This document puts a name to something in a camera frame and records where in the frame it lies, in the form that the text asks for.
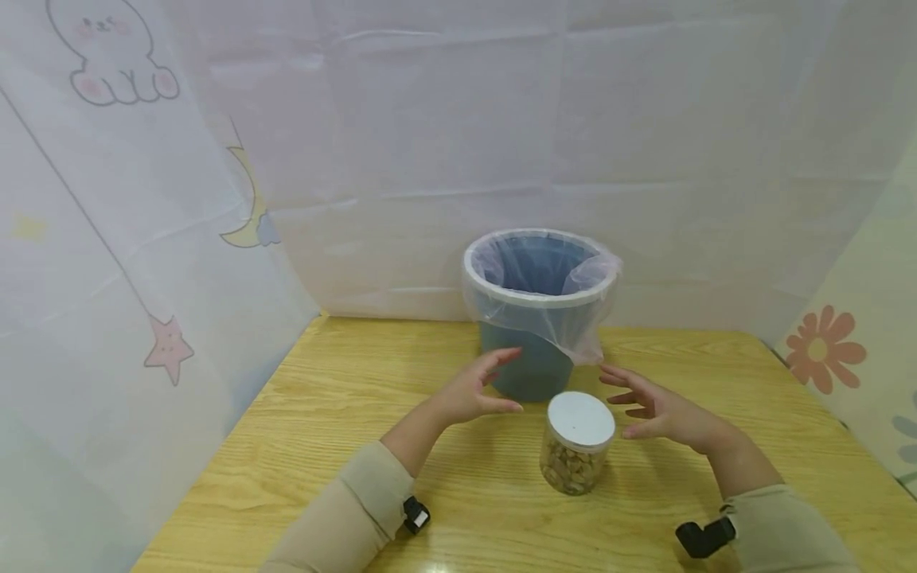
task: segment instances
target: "wrist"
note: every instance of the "wrist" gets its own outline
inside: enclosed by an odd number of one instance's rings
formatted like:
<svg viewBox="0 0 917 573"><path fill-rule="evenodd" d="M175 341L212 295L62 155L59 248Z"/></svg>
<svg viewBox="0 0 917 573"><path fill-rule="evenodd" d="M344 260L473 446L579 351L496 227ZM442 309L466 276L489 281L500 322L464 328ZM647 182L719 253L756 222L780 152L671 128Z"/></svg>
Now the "wrist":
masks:
<svg viewBox="0 0 917 573"><path fill-rule="evenodd" d="M702 452L706 457L722 457L733 455L748 441L748 436L734 425L720 420L719 427L713 432L710 443Z"/></svg>
<svg viewBox="0 0 917 573"><path fill-rule="evenodd" d="M439 394L430 396L414 409L424 417L428 426L440 434L456 423L449 418L447 405Z"/></svg>

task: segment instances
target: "wristband device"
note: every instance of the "wristband device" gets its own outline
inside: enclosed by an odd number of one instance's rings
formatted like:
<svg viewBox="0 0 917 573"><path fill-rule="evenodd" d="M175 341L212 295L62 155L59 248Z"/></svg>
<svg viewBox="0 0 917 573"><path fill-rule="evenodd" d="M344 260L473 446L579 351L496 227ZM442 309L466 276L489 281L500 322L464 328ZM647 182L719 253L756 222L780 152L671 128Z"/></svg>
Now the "wristband device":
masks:
<svg viewBox="0 0 917 573"><path fill-rule="evenodd" d="M404 502L404 527L414 535L430 523L430 510L413 495Z"/></svg>
<svg viewBox="0 0 917 573"><path fill-rule="evenodd" d="M695 522L679 525L675 536L694 559L705 559L735 539L735 527L728 517L721 517L701 529Z"/></svg>

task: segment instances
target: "orange flower print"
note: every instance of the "orange flower print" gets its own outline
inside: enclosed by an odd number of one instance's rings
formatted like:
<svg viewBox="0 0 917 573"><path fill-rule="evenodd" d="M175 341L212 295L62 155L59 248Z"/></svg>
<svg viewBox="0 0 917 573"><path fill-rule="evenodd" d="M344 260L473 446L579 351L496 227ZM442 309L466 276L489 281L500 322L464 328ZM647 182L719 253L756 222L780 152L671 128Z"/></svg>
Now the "orange flower print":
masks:
<svg viewBox="0 0 917 573"><path fill-rule="evenodd" d="M815 313L802 318L799 335L787 336L790 372L803 384L812 380L822 394L830 394L834 378L849 388L859 388L859 377L844 364L859 364L866 359L866 349L856 342L843 342L854 331L856 322L850 313L834 317L830 304L822 309L821 320Z"/></svg>

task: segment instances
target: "table surface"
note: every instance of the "table surface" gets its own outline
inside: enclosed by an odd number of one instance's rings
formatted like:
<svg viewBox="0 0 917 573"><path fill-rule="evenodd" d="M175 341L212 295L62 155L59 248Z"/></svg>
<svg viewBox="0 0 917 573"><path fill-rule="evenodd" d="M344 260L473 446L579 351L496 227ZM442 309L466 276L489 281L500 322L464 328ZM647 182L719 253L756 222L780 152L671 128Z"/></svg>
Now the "table surface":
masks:
<svg viewBox="0 0 917 573"><path fill-rule="evenodd" d="M864 571L917 571L917 504L750 335L603 329L606 359L744 428L821 509ZM220 447L135 571L251 571L362 444L378 439L478 352L471 324L320 317ZM596 367L572 390L613 393ZM705 460L663 440L617 439L591 494L538 470L544 404L448 430L417 481L433 522L370 571L736 571L691 562L673 534L720 505ZM627 424L619 407L619 429Z"/></svg>

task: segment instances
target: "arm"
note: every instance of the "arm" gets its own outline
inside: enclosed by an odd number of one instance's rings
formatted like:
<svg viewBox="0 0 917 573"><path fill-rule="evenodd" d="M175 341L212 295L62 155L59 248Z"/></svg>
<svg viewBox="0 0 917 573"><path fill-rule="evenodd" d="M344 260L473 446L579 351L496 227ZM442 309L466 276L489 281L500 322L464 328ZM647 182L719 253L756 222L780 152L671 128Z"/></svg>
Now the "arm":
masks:
<svg viewBox="0 0 917 573"><path fill-rule="evenodd" d="M630 370L603 365L600 380L629 390L608 402L640 406L625 412L645 420L626 427L625 438L667 437L707 457L724 498L721 511L735 527L733 547L743 570L859 570L831 525L783 485L774 465L744 432Z"/></svg>
<svg viewBox="0 0 917 573"><path fill-rule="evenodd" d="M481 394L491 370L519 353L510 348L479 357L379 442L363 447L290 526L261 573L363 570L401 527L403 503L442 433L486 413L522 411L516 402Z"/></svg>

